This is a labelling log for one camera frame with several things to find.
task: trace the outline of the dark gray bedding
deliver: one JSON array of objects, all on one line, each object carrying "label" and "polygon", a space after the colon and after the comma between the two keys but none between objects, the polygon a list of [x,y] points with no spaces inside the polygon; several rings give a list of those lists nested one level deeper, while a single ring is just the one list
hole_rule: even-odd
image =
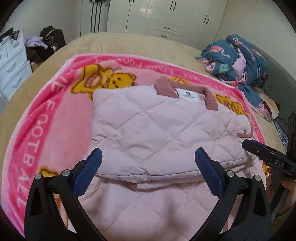
[{"label": "dark gray bedding", "polygon": [[278,121],[285,133],[288,132],[287,119],[292,111],[296,111],[296,80],[272,57],[256,46],[252,46],[268,62],[268,79],[262,89],[265,94],[280,105]]}]

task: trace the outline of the human hand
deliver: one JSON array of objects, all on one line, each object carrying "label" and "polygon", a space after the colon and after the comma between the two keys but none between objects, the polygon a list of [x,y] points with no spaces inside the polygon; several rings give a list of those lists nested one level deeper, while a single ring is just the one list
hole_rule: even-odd
[{"label": "human hand", "polygon": [[[271,180],[271,171],[272,168],[268,168],[266,169],[266,171],[270,174],[267,178],[266,178],[266,194],[267,194],[267,198],[268,201],[271,202],[273,196],[274,196],[274,189],[272,187],[272,180]],[[294,178],[291,177],[283,177],[282,181],[281,181],[282,185],[285,188],[288,188],[290,190],[288,197],[285,201],[285,203],[283,204],[283,206],[280,208],[278,214],[284,214],[285,212],[289,211],[296,203],[296,180]]]}]

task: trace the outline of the flamingo print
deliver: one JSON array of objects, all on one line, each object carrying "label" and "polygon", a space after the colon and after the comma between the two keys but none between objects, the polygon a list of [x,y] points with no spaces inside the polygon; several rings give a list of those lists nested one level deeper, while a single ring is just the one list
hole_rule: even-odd
[{"label": "flamingo print", "polygon": [[235,40],[236,45],[244,46],[250,52],[250,54],[252,55],[252,60],[256,60],[256,58],[255,58],[254,54],[252,53],[252,51],[246,45],[244,45],[243,42],[240,42],[238,38],[233,38],[233,40]]},{"label": "flamingo print", "polygon": [[219,46],[213,46],[210,48],[210,50],[208,51],[208,53],[210,52],[221,52],[221,54],[225,57],[231,58],[229,54],[225,54],[224,53],[224,49],[219,47]]}]

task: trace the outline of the drawer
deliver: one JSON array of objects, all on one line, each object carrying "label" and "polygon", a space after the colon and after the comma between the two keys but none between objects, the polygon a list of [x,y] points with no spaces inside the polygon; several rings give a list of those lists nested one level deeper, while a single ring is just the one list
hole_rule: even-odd
[{"label": "drawer", "polygon": [[177,26],[174,26],[171,24],[167,24],[163,21],[159,21],[156,19],[150,19],[149,26],[154,29],[160,30],[160,31],[176,33],[179,35],[183,35],[183,30],[184,30],[184,28],[177,27]]},{"label": "drawer", "polygon": [[32,74],[30,61],[21,66],[18,71],[9,78],[8,84],[1,91],[4,97],[10,101],[21,84]]},{"label": "drawer", "polygon": [[0,67],[5,64],[8,59],[6,43],[0,45]]},{"label": "drawer", "polygon": [[23,47],[18,53],[16,53],[9,61],[0,68],[0,82],[7,76],[13,74],[19,67],[21,67],[27,61],[26,48]]},{"label": "drawer", "polygon": [[8,57],[10,58],[14,56],[17,51],[19,51],[25,46],[24,35],[22,31],[19,32],[17,40],[14,40],[13,38],[10,37],[9,40],[6,42],[6,44],[7,44]]},{"label": "drawer", "polygon": [[163,39],[169,39],[169,40],[173,40],[173,41],[177,41],[177,42],[179,41],[179,39],[181,37],[179,35],[166,33],[166,32],[159,31],[159,30],[156,30],[156,29],[153,29],[153,28],[149,28],[148,35],[160,37],[160,38],[163,38]]},{"label": "drawer", "polygon": [[0,115],[3,113],[3,111],[5,110],[6,106],[7,106],[8,102],[7,100],[4,98],[4,96],[0,93]]}]

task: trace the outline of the bed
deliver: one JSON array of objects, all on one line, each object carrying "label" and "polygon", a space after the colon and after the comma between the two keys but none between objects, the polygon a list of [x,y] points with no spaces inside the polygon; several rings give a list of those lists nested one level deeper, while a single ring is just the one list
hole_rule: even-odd
[{"label": "bed", "polygon": [[[201,51],[181,43],[136,34],[98,33],[80,37],[60,49],[42,64],[19,88],[2,116],[0,116],[1,173],[9,140],[26,108],[68,59],[71,59],[74,55],[83,53],[134,54],[165,61],[210,76],[204,70],[204,67],[195,60],[195,56],[200,56]],[[266,121],[256,113],[255,116],[262,129],[266,143],[285,153],[273,122]]]}]

